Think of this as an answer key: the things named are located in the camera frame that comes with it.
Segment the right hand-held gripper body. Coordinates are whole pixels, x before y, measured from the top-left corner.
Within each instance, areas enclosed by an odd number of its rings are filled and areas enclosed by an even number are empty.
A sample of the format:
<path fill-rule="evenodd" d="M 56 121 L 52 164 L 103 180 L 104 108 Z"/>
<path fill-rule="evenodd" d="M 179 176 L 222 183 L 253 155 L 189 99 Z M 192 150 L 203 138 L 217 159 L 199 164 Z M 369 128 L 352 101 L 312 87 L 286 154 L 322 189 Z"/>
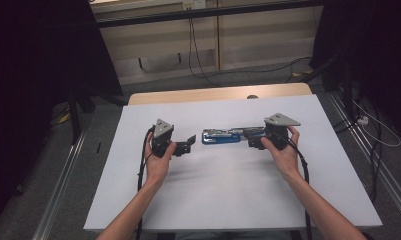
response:
<path fill-rule="evenodd" d="M 278 150 L 283 150 L 288 145 L 288 127 L 301 125 L 300 122 L 281 113 L 265 118 L 264 122 L 265 135 Z"/>

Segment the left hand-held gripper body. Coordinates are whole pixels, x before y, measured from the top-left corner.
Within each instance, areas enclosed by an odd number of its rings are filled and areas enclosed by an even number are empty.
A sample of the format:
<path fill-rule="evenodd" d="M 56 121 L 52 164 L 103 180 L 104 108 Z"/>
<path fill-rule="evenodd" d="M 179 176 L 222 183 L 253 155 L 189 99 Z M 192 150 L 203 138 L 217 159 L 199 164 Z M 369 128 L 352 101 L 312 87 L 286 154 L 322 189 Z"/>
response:
<path fill-rule="evenodd" d="M 162 119 L 156 121 L 153 131 L 153 139 L 151 142 L 152 151 L 155 156 L 163 157 L 168 146 L 171 143 L 171 136 L 174 131 L 174 126 Z M 177 142 L 177 147 L 173 152 L 174 156 L 182 156 L 191 152 L 192 144 L 185 142 Z"/>

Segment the blue stapler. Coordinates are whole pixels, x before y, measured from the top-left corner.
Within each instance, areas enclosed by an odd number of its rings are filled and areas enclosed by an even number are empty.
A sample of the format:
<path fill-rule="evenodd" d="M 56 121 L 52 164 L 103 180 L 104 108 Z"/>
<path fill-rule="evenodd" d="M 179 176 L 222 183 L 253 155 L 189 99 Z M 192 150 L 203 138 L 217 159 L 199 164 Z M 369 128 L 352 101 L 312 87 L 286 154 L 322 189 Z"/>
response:
<path fill-rule="evenodd" d="M 202 143 L 204 145 L 211 145 L 211 144 L 238 143 L 241 141 L 245 141 L 246 138 L 243 135 L 244 129 L 264 130 L 263 127 L 204 129 L 202 132 Z"/>

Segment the person's right hand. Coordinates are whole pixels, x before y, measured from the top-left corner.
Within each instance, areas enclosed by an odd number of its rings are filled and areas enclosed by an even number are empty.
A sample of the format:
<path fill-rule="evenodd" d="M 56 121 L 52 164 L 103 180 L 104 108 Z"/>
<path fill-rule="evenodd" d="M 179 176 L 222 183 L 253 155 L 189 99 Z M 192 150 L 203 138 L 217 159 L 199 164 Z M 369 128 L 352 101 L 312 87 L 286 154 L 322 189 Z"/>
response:
<path fill-rule="evenodd" d="M 270 152 L 284 180 L 292 182 L 294 179 L 302 178 L 298 167 L 298 154 L 292 147 L 287 146 L 283 150 L 278 150 L 266 137 L 261 138 L 261 143 Z"/>

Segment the person's left hand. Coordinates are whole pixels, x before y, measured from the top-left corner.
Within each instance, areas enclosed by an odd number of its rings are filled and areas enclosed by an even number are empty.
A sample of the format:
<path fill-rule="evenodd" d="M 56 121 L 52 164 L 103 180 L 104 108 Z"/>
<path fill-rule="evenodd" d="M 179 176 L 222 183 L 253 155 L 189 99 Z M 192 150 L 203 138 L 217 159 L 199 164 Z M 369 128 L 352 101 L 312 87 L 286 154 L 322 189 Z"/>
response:
<path fill-rule="evenodd" d="M 151 148 L 151 139 L 153 138 L 153 134 L 150 133 L 147 136 L 147 143 L 145 144 L 145 161 L 147 167 L 147 178 L 143 187 L 155 187 L 160 188 L 163 185 L 163 182 L 167 176 L 169 170 L 170 160 L 172 158 L 172 154 L 176 149 L 176 144 L 171 142 L 167 147 L 165 154 L 162 157 L 157 157 L 153 154 Z"/>

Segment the white table board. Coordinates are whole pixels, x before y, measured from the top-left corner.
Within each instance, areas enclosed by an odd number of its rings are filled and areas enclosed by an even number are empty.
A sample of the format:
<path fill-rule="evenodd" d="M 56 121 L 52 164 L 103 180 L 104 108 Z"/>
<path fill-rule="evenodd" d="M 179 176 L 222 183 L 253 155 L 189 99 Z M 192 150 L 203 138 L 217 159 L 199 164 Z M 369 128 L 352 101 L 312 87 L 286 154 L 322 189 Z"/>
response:
<path fill-rule="evenodd" d="M 207 128 L 261 126 L 275 113 L 301 124 L 299 149 L 308 163 L 311 186 L 354 225 L 380 225 L 318 98 L 306 95 L 124 107 L 85 229 L 104 229 L 136 194 L 143 139 L 156 120 L 174 126 L 173 140 L 185 141 Z M 304 209 L 269 152 L 246 142 L 196 142 L 190 153 L 173 158 L 143 217 L 144 230 L 154 232 L 282 230 L 304 225 Z"/>

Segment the black metal stand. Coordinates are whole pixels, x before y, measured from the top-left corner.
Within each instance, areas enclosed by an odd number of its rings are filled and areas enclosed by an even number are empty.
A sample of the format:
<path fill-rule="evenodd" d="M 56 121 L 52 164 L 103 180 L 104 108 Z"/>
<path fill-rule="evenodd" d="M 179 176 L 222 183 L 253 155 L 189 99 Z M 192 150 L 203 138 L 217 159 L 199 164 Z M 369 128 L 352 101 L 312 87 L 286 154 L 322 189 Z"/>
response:
<path fill-rule="evenodd" d="M 345 127 L 338 129 L 337 133 L 351 129 L 358 121 L 358 116 L 353 107 L 353 80 L 351 68 L 340 52 L 333 54 L 328 60 L 314 69 L 301 79 L 302 83 L 309 83 L 313 79 L 321 77 L 325 91 L 341 91 L 343 94 L 342 103 L 346 116 L 334 128 L 345 124 Z"/>
<path fill-rule="evenodd" d="M 78 109 L 81 109 L 83 113 L 93 113 L 96 109 L 93 96 L 98 96 L 101 99 L 110 102 L 116 106 L 123 107 L 127 105 L 127 102 L 118 99 L 112 95 L 106 94 L 92 86 L 83 83 L 73 84 L 69 89 L 68 94 L 68 106 L 69 114 L 72 123 L 73 139 L 72 143 L 75 144 L 79 137 L 82 135 L 82 128 L 79 121 Z"/>

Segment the beige wooden cabinet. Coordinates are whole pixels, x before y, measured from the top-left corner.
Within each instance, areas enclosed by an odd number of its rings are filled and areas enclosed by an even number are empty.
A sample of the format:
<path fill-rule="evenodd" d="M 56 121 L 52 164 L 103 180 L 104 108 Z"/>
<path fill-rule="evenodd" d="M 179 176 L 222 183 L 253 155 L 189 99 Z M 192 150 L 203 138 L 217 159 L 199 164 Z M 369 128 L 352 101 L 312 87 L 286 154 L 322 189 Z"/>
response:
<path fill-rule="evenodd" d="M 96 20 L 104 20 L 185 11 L 183 1 L 90 0 L 90 6 Z M 206 0 L 205 9 L 277 1 L 283 0 Z M 322 10 L 316 6 L 118 26 L 103 28 L 101 34 L 119 82 L 127 85 L 309 56 Z"/>

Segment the person's grey trousers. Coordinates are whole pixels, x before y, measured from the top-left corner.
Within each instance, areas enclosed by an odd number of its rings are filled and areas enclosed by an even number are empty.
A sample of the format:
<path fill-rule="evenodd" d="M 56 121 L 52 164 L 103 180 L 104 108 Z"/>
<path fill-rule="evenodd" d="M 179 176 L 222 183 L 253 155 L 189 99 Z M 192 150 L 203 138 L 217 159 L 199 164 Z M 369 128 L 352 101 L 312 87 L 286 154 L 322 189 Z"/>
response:
<path fill-rule="evenodd" d="M 287 231 L 176 233 L 175 240 L 291 240 Z"/>

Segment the black metal beam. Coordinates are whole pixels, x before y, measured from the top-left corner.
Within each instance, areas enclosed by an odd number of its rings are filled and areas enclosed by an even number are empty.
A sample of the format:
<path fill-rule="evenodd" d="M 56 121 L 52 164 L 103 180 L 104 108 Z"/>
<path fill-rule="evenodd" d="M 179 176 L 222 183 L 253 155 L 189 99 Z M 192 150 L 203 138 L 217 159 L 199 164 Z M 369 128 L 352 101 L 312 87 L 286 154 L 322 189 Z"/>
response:
<path fill-rule="evenodd" d="M 299 8 L 316 7 L 323 5 L 324 5 L 324 0 L 283 0 L 272 3 L 217 7 L 217 8 L 200 9 L 200 10 L 185 10 L 185 11 L 160 13 L 160 14 L 152 14 L 145 16 L 106 18 L 104 20 L 97 20 L 96 25 L 99 28 L 109 28 L 118 26 L 185 20 L 185 19 L 299 9 Z"/>

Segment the narrow black curtain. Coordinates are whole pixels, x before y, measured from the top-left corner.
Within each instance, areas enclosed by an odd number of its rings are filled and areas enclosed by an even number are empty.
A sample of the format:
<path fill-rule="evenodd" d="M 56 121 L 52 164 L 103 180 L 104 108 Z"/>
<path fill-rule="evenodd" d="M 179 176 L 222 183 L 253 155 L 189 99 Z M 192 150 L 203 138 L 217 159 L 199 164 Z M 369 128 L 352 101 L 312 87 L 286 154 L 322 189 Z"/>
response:
<path fill-rule="evenodd" d="M 309 66 L 332 57 L 332 82 L 349 67 L 401 133 L 401 0 L 323 0 Z"/>

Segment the wide black curtain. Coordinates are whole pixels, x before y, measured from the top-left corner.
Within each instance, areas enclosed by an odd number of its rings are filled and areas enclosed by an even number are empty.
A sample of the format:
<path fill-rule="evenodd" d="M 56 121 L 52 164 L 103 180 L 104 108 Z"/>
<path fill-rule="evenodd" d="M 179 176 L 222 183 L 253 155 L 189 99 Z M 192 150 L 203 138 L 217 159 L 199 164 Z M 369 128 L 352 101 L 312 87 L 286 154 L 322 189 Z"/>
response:
<path fill-rule="evenodd" d="M 91 0 L 0 0 L 0 215 L 39 154 L 51 111 L 121 94 Z"/>

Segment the aluminium floor rail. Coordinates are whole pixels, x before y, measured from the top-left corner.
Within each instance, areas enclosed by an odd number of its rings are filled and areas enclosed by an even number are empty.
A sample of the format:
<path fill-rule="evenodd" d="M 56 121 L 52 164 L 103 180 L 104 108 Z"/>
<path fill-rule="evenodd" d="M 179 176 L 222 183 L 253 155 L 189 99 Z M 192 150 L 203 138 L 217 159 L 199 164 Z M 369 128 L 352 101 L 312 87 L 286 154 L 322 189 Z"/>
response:
<path fill-rule="evenodd" d="M 342 120 L 346 114 L 341 95 L 330 93 L 329 99 Z M 354 101 L 353 107 L 358 118 L 366 116 L 369 123 L 359 125 L 356 122 L 351 129 L 341 133 L 349 133 L 353 137 L 355 144 L 361 149 L 370 164 L 371 201 L 375 202 L 378 197 L 377 182 L 380 181 L 401 213 L 401 184 L 399 178 L 396 177 L 397 171 L 391 171 L 387 166 L 391 160 L 395 162 L 401 160 L 398 156 L 401 151 L 401 138 L 392 128 L 379 119 L 378 112 L 373 107 L 368 109 L 365 103 L 360 104 L 356 101 Z M 334 130 L 337 133 L 337 130 L 343 127 L 345 124 L 341 124 Z"/>
<path fill-rule="evenodd" d="M 58 214 L 61 202 L 65 195 L 69 178 L 74 169 L 76 160 L 79 157 L 82 149 L 86 133 L 83 132 L 72 144 L 70 152 L 65 161 L 64 167 L 59 175 L 59 178 L 54 187 L 54 191 L 48 201 L 45 211 L 39 221 L 36 231 L 32 237 L 32 240 L 48 240 L 50 232 L 53 228 L 56 216 Z"/>

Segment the white wall socket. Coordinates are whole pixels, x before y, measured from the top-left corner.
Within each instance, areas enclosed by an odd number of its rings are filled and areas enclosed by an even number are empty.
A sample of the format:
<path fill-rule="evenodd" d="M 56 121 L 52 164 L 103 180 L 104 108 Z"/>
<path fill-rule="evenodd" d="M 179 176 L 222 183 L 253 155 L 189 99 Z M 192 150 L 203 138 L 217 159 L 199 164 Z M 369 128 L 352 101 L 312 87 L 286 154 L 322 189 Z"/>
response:
<path fill-rule="evenodd" d="M 184 10 L 199 10 L 206 8 L 206 0 L 184 0 L 182 2 Z"/>

